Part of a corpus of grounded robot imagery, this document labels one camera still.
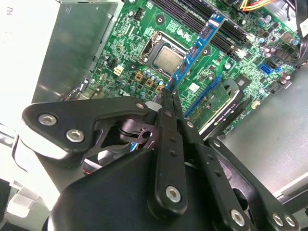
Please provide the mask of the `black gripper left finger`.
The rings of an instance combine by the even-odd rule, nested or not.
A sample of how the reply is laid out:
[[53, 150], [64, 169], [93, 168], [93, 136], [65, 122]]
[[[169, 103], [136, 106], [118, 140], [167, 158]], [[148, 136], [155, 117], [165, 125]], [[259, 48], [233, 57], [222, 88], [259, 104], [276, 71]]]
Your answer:
[[183, 111], [177, 94], [163, 89], [152, 102], [132, 96], [35, 103], [22, 113], [21, 140], [65, 167], [132, 143], [154, 153], [149, 204], [158, 214], [181, 215], [188, 205]]

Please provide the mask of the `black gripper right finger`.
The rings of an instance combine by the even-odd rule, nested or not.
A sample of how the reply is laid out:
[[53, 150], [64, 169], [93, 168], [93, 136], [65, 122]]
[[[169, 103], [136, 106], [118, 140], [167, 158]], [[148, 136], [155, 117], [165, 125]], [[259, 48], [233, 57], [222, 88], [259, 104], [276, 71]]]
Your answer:
[[298, 231], [281, 202], [218, 139], [203, 140], [183, 117], [177, 92], [171, 94], [184, 146], [202, 176], [215, 231]]

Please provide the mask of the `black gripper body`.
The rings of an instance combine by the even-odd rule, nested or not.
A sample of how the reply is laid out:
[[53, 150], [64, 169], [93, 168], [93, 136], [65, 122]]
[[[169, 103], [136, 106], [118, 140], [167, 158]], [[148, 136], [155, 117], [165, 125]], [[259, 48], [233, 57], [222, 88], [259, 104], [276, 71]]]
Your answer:
[[148, 207], [152, 166], [146, 151], [122, 157], [85, 176], [61, 193], [46, 221], [47, 231], [225, 231], [229, 212], [220, 213], [200, 170], [186, 165], [188, 207], [183, 215], [159, 220]]

